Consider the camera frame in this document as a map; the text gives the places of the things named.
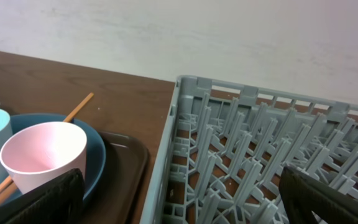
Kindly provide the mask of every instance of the black object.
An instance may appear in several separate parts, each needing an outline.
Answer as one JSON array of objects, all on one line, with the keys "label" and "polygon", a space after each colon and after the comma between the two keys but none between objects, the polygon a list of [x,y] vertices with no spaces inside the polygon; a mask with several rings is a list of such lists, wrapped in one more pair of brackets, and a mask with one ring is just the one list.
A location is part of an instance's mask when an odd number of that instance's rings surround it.
[{"label": "black object", "polygon": [[136,138],[103,131],[99,134],[106,145],[106,165],[79,224],[129,223],[130,218],[137,218],[131,212],[149,151]]},{"label": "black object", "polygon": [[84,180],[72,169],[0,207],[0,224],[74,223],[83,203]]},{"label": "black object", "polygon": [[358,201],[292,167],[284,167],[279,190],[291,224],[358,223]]}]

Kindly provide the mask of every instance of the gray dish rack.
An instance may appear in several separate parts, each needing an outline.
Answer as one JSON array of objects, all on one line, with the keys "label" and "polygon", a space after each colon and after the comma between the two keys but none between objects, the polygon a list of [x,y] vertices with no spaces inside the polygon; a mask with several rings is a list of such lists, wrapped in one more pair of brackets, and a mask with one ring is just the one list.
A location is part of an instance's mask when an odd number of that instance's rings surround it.
[{"label": "gray dish rack", "polygon": [[357,105],[178,77],[140,222],[288,223],[284,166],[358,199],[352,114]]}]

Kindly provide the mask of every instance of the wooden table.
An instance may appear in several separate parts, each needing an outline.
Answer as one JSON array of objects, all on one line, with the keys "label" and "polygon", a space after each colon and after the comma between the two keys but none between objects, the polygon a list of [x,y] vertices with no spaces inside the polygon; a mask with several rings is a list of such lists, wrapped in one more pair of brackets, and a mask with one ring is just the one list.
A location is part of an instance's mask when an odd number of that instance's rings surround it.
[{"label": "wooden table", "polygon": [[77,118],[97,130],[133,136],[150,160],[131,223],[139,223],[174,83],[0,52],[1,108],[10,114],[68,114],[95,94]]}]

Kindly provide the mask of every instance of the white wall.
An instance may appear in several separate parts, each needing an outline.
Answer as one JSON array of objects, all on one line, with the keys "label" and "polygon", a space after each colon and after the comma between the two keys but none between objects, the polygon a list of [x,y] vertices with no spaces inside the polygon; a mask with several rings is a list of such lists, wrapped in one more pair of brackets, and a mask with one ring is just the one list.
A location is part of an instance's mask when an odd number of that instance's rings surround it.
[{"label": "white wall", "polygon": [[0,0],[0,50],[358,104],[358,0]]}]

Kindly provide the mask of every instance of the blue plate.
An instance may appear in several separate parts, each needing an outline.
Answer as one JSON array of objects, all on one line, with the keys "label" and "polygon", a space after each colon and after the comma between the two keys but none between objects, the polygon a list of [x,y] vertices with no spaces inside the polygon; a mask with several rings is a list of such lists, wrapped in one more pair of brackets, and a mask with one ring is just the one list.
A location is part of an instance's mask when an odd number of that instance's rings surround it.
[{"label": "blue plate", "polygon": [[[11,116],[11,124],[13,133],[17,133],[20,130],[29,126],[50,122],[50,121],[63,121],[66,116],[59,114],[20,114]],[[106,163],[106,148],[103,140],[95,129],[86,123],[74,119],[72,123],[82,128],[87,137],[86,143],[86,177],[85,177],[85,194],[84,205],[88,203],[96,184],[98,183],[100,176]],[[22,194],[17,191],[10,196],[6,202],[10,202]]]}]

